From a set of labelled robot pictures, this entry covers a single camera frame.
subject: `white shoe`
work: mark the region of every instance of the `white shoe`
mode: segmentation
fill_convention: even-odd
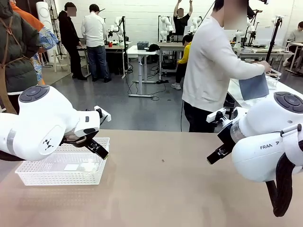
[[[171,87],[172,87],[173,89],[176,89],[176,90],[181,90],[180,84],[174,83],[174,84],[171,85]]]
[[[289,67],[290,66],[290,62],[288,62],[289,58],[286,58],[286,60],[283,62],[283,67]]]

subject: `white cylindrical appliance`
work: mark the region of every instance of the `white cylindrical appliance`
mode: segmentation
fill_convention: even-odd
[[[48,4],[43,1],[39,1],[36,3],[38,18],[44,24],[46,28],[48,28],[53,33],[53,25],[51,20],[51,15],[48,10]],[[47,51],[47,56],[49,62],[54,61],[53,51],[57,51],[57,46],[54,46],[52,49]]]

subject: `yellow shirt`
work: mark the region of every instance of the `yellow shirt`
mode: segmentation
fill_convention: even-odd
[[[178,61],[179,64],[186,64],[187,63],[190,46],[191,46],[191,42],[184,48],[183,58]]]

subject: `hand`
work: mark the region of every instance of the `hand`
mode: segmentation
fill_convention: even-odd
[[[39,50],[38,50],[38,53],[44,53],[44,52],[46,52],[46,49],[40,47]]]
[[[259,61],[257,62],[259,65],[263,65],[265,67],[265,72],[271,71],[271,66],[268,64],[267,61]]]

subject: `white strap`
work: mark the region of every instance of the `white strap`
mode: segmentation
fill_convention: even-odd
[[[303,166],[303,151],[299,147],[298,129],[288,131],[282,137],[284,151],[289,161],[296,166]]]

